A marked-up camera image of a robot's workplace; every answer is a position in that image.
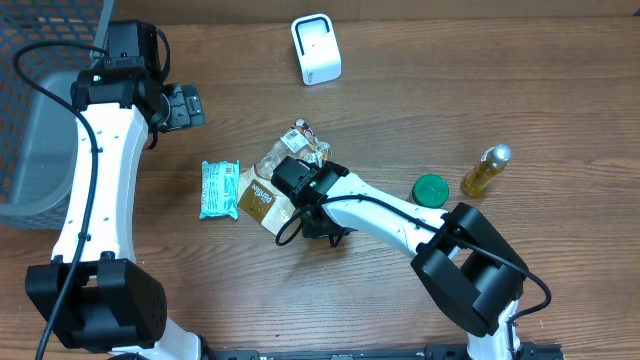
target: green lid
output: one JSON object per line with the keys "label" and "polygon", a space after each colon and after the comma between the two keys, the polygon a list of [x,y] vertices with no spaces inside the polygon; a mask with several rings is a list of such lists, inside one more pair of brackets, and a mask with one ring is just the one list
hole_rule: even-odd
{"label": "green lid", "polygon": [[449,186],[440,176],[428,174],[413,185],[411,197],[420,206],[437,209],[449,198]]}

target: clear plastic bag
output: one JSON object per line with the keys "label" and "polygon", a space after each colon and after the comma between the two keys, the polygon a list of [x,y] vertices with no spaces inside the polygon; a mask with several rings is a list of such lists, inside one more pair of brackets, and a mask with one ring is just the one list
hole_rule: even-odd
{"label": "clear plastic bag", "polygon": [[271,185],[273,170],[286,156],[322,166],[331,159],[331,147],[319,141],[307,122],[299,119],[259,163],[240,175],[239,207],[274,235],[295,211],[289,198]]}

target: glass bottle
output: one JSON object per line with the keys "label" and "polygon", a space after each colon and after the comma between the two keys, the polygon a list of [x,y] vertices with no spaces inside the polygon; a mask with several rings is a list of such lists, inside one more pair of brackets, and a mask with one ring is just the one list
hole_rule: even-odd
{"label": "glass bottle", "polygon": [[489,182],[507,167],[511,159],[511,148],[505,144],[489,148],[480,162],[469,171],[460,182],[460,190],[469,196],[478,196],[484,192]]}

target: wooden table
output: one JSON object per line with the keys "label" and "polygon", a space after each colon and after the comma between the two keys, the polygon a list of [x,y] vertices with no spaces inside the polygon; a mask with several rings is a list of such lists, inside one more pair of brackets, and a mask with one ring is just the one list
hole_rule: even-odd
{"label": "wooden table", "polygon": [[[208,124],[162,136],[140,161],[138,264],[170,316],[215,348],[394,348],[466,342],[403,255],[365,234],[284,248],[246,214],[198,220],[203,160],[250,167],[296,119],[334,160],[406,197],[436,173],[445,205],[480,208],[551,287],[524,341],[567,359],[640,357],[640,21],[637,18],[335,25],[343,75],[302,85],[288,24],[168,26],[170,80],[195,82]],[[488,196],[458,190],[489,146],[514,157]],[[24,293],[56,231],[0,234],[0,358],[30,359],[44,326]],[[531,282],[522,306],[542,299]],[[49,359],[84,359],[53,339]]]}

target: mesh basket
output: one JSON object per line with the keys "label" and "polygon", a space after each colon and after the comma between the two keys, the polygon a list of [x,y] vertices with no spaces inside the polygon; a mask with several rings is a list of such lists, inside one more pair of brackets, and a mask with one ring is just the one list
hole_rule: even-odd
{"label": "mesh basket", "polygon": [[[75,167],[75,116],[35,92],[11,58],[42,40],[106,43],[113,0],[0,0],[0,224],[61,228]],[[50,47],[22,57],[24,71],[71,101],[71,83],[91,65],[86,50]]]}

